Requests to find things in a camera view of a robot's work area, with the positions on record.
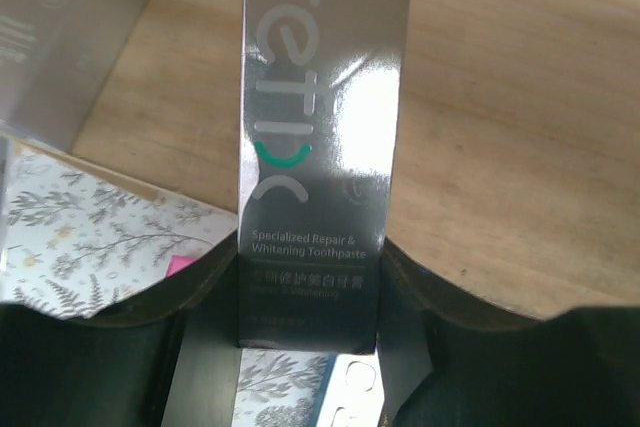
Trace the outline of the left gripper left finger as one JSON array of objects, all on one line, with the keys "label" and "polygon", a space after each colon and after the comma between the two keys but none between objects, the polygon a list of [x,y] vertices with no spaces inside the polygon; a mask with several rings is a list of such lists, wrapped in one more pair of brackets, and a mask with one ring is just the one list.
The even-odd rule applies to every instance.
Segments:
[{"label": "left gripper left finger", "polygon": [[238,385],[237,243],[89,319],[1,308],[5,426],[228,426]]}]

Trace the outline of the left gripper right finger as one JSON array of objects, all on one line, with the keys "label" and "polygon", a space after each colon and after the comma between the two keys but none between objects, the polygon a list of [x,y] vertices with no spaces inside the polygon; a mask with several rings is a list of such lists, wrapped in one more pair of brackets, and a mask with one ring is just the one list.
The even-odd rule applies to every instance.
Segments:
[{"label": "left gripper right finger", "polygon": [[639,311],[536,320],[486,302],[387,243],[378,354],[393,426],[635,426]]}]

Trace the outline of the silver Protefix toothpaste box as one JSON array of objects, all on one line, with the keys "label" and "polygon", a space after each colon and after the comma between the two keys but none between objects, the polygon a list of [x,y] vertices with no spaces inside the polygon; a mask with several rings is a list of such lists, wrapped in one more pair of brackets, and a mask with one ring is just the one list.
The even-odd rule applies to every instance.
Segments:
[{"label": "silver Protefix toothpaste box", "polygon": [[244,348],[368,353],[410,0],[242,0]]}]

